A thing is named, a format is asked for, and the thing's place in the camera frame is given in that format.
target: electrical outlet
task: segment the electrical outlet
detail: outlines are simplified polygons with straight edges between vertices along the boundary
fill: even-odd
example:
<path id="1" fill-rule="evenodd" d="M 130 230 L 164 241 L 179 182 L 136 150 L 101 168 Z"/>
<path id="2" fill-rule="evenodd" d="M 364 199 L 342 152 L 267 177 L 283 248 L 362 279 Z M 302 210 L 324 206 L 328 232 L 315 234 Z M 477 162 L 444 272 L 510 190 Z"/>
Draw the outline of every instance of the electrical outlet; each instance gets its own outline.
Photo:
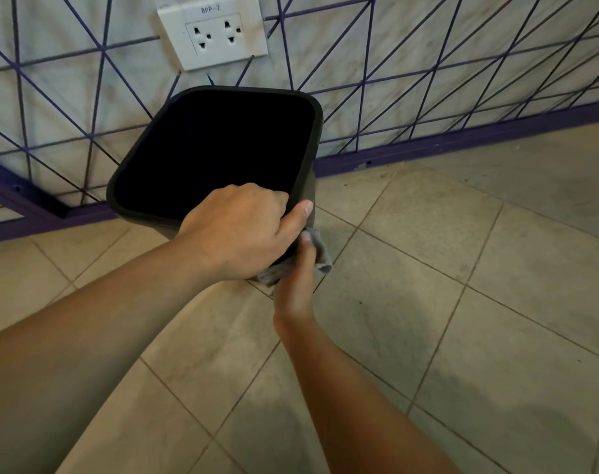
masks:
<path id="1" fill-rule="evenodd" d="M 196 0 L 158 11 L 185 71 L 268 54 L 258 0 Z"/>

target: tile floor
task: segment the tile floor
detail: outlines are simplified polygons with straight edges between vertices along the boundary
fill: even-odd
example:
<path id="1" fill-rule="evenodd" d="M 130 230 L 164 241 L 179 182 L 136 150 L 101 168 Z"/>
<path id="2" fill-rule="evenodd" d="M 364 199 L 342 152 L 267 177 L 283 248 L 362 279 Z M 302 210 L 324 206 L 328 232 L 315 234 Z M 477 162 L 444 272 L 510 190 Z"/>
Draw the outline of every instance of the tile floor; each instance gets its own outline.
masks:
<path id="1" fill-rule="evenodd" d="M 599 125 L 320 179 L 317 204 L 319 321 L 464 473 L 599 474 Z M 0 330 L 162 242 L 0 244 Z M 189 303 L 59 473 L 327 472 L 268 294 Z"/>

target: wall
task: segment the wall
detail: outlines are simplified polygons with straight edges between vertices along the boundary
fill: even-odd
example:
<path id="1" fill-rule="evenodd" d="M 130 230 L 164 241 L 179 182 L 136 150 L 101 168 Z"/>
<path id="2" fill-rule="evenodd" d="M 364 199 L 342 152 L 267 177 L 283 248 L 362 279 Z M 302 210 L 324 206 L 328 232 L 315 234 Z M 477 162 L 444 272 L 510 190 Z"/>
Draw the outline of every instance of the wall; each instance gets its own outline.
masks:
<path id="1" fill-rule="evenodd" d="M 99 42 L 108 1 L 69 0 Z M 110 61 L 102 58 L 63 0 L 16 0 L 18 30 L 12 28 L 12 0 L 0 0 L 0 51 L 19 61 L 38 87 L 7 69 L 0 56 L 0 132 L 7 137 L 0 135 L 0 165 L 68 206 L 103 200 L 116 162 L 170 93 L 208 85 L 210 80 L 235 85 L 241 76 L 242 86 L 276 88 L 290 88 L 292 77 L 293 88 L 314 93 L 327 116 L 320 157 L 387 144 L 415 121 L 397 141 L 411 134 L 419 138 L 460 129 L 465 118 L 469 127 L 493 123 L 538 88 L 534 99 L 519 105 L 512 116 L 599 100 L 599 15 L 594 18 L 599 0 L 539 0 L 532 10 L 536 1 L 292 0 L 284 20 L 289 70 L 277 21 L 278 0 L 260 0 L 265 28 L 271 33 L 269 56 L 254 59 L 246 71 L 241 61 L 179 75 L 171 47 L 161 39 L 157 0 L 112 0 L 106 42 Z M 280 0 L 280 5 L 287 2 Z M 594 26 L 586 30 L 592 19 Z M 519 31 L 523 39 L 511 47 Z M 576 43 L 574 37 L 580 35 Z M 70 53 L 75 55 L 47 61 Z M 443 59 L 434 70 L 440 53 Z M 477 110 L 465 117 L 475 106 Z M 248 110 L 233 116 L 239 121 Z M 95 133 L 97 144 L 83 133 Z M 17 216 L 0 208 L 0 221 Z"/>

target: cloth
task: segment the cloth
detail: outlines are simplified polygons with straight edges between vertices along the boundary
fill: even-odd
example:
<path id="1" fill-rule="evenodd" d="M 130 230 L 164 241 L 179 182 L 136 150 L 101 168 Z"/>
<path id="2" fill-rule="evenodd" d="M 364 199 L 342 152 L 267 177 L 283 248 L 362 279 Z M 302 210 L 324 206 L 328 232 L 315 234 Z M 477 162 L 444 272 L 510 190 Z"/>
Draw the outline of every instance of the cloth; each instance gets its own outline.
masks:
<path id="1" fill-rule="evenodd" d="M 332 260 L 330 259 L 326 245 L 323 244 L 323 241 L 319 237 L 319 233 L 309 227 L 305 227 L 303 230 L 310 234 L 310 239 L 317 248 L 317 257 L 314 265 L 324 274 L 330 272 L 332 269 Z M 295 252 L 290 258 L 285 259 L 281 263 L 266 268 L 262 273 L 255 277 L 256 281 L 260 281 L 269 287 L 277 284 L 281 278 L 293 271 L 293 268 L 295 268 L 296 257 L 297 253 Z"/>

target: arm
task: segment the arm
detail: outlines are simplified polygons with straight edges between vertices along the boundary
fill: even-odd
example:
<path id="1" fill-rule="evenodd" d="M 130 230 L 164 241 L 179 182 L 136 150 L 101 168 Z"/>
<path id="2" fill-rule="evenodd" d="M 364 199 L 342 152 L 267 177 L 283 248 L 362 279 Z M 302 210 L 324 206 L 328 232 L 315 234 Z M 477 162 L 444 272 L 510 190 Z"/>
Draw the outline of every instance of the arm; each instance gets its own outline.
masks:
<path id="1" fill-rule="evenodd" d="M 214 191 L 177 237 L 0 332 L 0 473 L 51 473 L 131 365 L 201 290 L 264 270 L 312 209 L 254 184 Z"/>
<path id="2" fill-rule="evenodd" d="M 299 262 L 275 290 L 273 324 L 295 367 L 333 474 L 459 474 L 330 340 L 312 314 L 315 249 L 300 236 Z"/>

